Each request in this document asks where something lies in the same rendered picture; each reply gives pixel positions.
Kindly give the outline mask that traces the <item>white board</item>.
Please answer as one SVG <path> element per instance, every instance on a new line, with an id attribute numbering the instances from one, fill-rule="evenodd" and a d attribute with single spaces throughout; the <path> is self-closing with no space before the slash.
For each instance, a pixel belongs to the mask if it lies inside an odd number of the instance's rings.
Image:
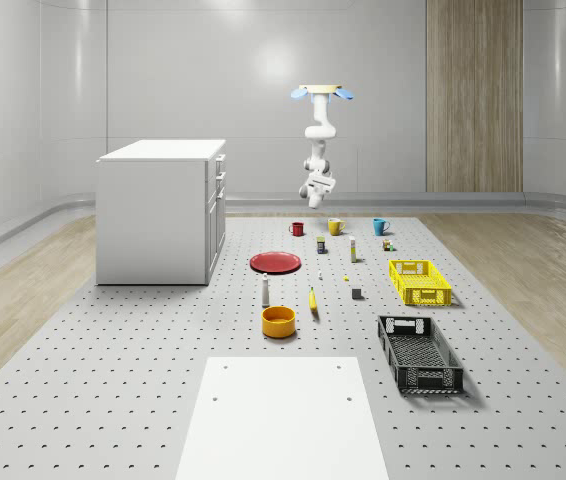
<path id="1" fill-rule="evenodd" d="M 208 359 L 176 480 L 388 480 L 357 359 Z"/>

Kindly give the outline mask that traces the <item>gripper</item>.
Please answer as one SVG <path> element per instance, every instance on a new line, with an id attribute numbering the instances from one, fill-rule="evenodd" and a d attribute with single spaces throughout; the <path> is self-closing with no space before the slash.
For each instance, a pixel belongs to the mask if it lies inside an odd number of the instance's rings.
<path id="1" fill-rule="evenodd" d="M 313 171 L 308 176 L 307 185 L 311 195 L 325 195 L 332 191 L 336 180 L 331 172 L 324 175 L 322 172 Z"/>

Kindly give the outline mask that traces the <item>dark grey basket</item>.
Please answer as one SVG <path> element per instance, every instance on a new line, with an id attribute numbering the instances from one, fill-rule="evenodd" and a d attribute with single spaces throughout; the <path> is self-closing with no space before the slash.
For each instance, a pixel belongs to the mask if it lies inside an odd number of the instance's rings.
<path id="1" fill-rule="evenodd" d="M 434 320 L 379 315 L 377 322 L 377 335 L 400 391 L 463 391 L 463 367 Z"/>

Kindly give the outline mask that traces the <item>drone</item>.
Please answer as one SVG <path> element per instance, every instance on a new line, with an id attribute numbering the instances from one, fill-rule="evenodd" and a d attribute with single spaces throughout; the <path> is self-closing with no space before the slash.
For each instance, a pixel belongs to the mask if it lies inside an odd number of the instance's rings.
<path id="1" fill-rule="evenodd" d="M 300 85 L 297 89 L 293 90 L 290 96 L 293 99 L 304 97 L 307 94 L 311 95 L 336 95 L 340 98 L 351 100 L 354 98 L 352 92 L 344 89 L 341 85 Z"/>

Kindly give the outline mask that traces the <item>red plate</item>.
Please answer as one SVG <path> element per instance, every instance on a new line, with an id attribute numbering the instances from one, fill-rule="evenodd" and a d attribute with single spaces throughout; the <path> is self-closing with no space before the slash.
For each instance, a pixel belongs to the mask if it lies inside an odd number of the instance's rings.
<path id="1" fill-rule="evenodd" d="M 286 274 L 298 270 L 301 260 L 298 256 L 286 252 L 264 252 L 250 259 L 250 267 L 268 274 Z"/>

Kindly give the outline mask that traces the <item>white cabinet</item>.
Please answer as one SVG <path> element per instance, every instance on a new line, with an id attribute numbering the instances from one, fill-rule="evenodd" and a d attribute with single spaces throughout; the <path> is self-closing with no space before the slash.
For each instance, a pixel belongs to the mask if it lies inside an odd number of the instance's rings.
<path id="1" fill-rule="evenodd" d="M 209 283 L 225 236 L 225 144 L 139 140 L 98 160 L 97 283 Z"/>

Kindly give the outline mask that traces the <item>yellow bowl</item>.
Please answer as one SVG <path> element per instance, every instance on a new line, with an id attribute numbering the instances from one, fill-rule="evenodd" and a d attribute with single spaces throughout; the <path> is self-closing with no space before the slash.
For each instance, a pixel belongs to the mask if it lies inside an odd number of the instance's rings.
<path id="1" fill-rule="evenodd" d="M 262 311 L 262 331 L 272 338 L 285 338 L 296 331 L 295 312 L 285 306 L 270 306 Z"/>

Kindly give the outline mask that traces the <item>yellow basket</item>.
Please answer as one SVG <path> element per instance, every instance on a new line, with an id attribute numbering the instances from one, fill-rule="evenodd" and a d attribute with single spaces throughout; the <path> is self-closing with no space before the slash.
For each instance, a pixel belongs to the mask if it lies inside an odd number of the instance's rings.
<path id="1" fill-rule="evenodd" d="M 429 260 L 390 260 L 389 276 L 406 305 L 451 304 L 451 286 Z"/>

